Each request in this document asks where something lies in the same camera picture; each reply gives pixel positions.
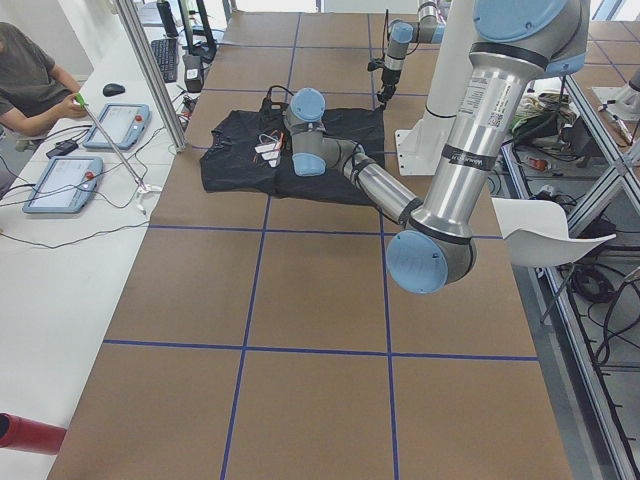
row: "blue joint cap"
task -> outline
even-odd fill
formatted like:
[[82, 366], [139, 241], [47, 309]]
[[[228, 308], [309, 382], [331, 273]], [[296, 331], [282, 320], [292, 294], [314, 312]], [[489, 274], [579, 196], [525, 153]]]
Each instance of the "blue joint cap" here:
[[515, 42], [549, 25], [568, 0], [476, 0], [473, 22], [483, 38], [491, 42]]
[[413, 27], [402, 20], [396, 21], [391, 27], [391, 38], [398, 43], [411, 43]]
[[565, 58], [564, 60], [558, 60], [547, 65], [547, 69], [542, 74], [541, 78], [560, 77], [562, 75], [570, 75], [576, 73], [582, 67], [587, 58], [586, 53], [581, 53], [575, 57]]
[[398, 285], [418, 294], [437, 292], [449, 275], [440, 247], [415, 230], [400, 232], [389, 242], [387, 268]]
[[298, 90], [289, 108], [293, 113], [305, 122], [317, 122], [324, 115], [326, 103], [322, 94], [315, 88], [303, 88]]
[[313, 153], [294, 153], [293, 170], [299, 177], [313, 177], [324, 173], [325, 161]]
[[433, 38], [431, 39], [431, 43], [442, 43], [442, 38], [444, 37], [445, 25], [439, 24], [436, 27], [436, 31], [433, 32]]

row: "metal pole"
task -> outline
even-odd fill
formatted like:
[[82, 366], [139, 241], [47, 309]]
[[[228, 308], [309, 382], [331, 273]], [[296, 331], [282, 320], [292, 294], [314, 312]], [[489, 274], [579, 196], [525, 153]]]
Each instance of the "metal pole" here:
[[164, 125], [171, 136], [171, 141], [178, 152], [181, 152], [187, 146], [187, 141], [182, 130], [182, 125], [178, 120], [169, 93], [164, 85], [160, 69], [156, 64], [155, 57], [151, 52], [149, 41], [144, 33], [144, 28], [132, 0], [115, 0], [120, 21], [127, 32], [131, 47], [136, 54], [142, 74], [144, 75], [151, 95], [156, 102], [160, 116], [164, 121]]

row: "person's arm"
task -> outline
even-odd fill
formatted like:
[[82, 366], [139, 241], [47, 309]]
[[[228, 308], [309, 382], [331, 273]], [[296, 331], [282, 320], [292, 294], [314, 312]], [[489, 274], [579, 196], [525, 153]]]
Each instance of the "person's arm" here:
[[54, 65], [49, 74], [71, 92], [78, 93], [80, 91], [80, 85], [76, 82], [75, 78], [60, 65]]
[[48, 131], [61, 118], [84, 117], [87, 112], [80, 105], [74, 103], [74, 98], [75, 94], [69, 95], [49, 110], [33, 117], [26, 117], [17, 108], [12, 108], [7, 113], [0, 115], [0, 123], [14, 132], [35, 137]]

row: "person's hand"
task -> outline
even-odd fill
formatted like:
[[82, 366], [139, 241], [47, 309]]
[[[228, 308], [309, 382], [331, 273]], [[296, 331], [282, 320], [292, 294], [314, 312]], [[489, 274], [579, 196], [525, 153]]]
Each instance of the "person's hand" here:
[[78, 105], [75, 99], [76, 94], [72, 93], [71, 95], [65, 97], [65, 99], [58, 105], [56, 105], [60, 118], [82, 118], [87, 115], [84, 107]]

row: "bottle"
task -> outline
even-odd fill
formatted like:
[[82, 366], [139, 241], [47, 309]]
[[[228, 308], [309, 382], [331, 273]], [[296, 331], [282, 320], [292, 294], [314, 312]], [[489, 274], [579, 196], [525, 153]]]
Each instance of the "bottle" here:
[[167, 0], [158, 0], [156, 2], [158, 12], [160, 13], [160, 19], [164, 26], [164, 31], [167, 37], [175, 38], [178, 36], [178, 30], [176, 29], [176, 22], [173, 21], [173, 14], [171, 13], [171, 5]]

